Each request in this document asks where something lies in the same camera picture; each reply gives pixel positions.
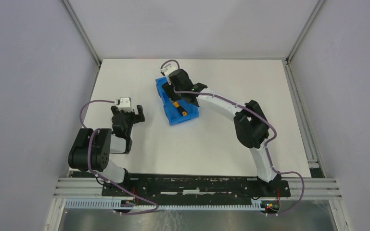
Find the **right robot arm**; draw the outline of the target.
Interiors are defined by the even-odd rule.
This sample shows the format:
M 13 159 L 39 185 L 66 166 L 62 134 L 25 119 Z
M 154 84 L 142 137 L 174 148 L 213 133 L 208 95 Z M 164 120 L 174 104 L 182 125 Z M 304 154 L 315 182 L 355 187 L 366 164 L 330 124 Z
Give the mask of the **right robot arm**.
M 248 148 L 253 157 L 257 180 L 261 190 L 272 191 L 281 181 L 281 175 L 273 170 L 268 155 L 269 129 L 271 128 L 258 102 L 251 100 L 238 104 L 215 94 L 202 83 L 192 83 L 188 73 L 176 67 L 162 67 L 162 76 L 167 80 L 162 89 L 181 115 L 186 111 L 179 101 L 197 107 L 205 107 L 233 121 L 238 141 Z

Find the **orange black handled screwdriver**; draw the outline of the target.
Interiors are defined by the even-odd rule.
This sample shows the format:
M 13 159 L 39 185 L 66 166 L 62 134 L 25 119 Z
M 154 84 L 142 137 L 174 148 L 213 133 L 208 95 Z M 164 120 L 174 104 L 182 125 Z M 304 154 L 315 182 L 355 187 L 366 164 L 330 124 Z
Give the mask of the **orange black handled screwdriver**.
M 186 110 L 182 106 L 180 106 L 178 101 L 174 101 L 172 104 L 174 105 L 174 107 L 177 109 L 177 111 L 179 112 L 179 114 L 181 116 L 186 116 L 187 115 Z

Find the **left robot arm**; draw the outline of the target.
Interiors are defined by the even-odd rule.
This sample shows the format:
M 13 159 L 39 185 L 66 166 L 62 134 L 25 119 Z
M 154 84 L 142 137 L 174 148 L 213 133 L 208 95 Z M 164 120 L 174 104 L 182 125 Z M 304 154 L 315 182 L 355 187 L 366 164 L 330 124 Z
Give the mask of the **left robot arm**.
M 95 132 L 91 128 L 81 128 L 68 155 L 70 168 L 88 171 L 105 178 L 106 181 L 122 183 L 128 171 L 110 160 L 111 154 L 128 154 L 132 147 L 134 124 L 145 121 L 143 107 L 134 109 L 112 106 L 112 127 Z

